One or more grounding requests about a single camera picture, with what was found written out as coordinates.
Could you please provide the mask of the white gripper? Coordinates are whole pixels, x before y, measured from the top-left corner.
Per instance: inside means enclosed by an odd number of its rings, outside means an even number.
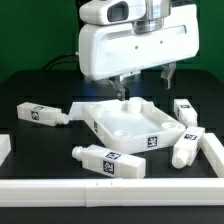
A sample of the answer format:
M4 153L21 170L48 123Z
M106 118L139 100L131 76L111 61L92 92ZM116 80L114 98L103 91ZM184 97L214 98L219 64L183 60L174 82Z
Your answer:
M117 98L124 101L128 90L120 75L165 64L160 82L168 90L176 70L175 61L194 57L198 49L197 24L143 34L134 33L131 23L105 27L87 24L79 35L79 64L81 72L92 80L112 77L109 81Z

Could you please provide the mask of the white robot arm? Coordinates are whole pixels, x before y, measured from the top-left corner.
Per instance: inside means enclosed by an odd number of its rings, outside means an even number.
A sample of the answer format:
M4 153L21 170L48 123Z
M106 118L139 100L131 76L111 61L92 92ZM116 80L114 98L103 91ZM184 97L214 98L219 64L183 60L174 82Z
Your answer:
M79 9L79 65L92 80L111 79L120 99L126 77L161 66L171 86L176 63L199 50L197 7L190 0L90 0Z

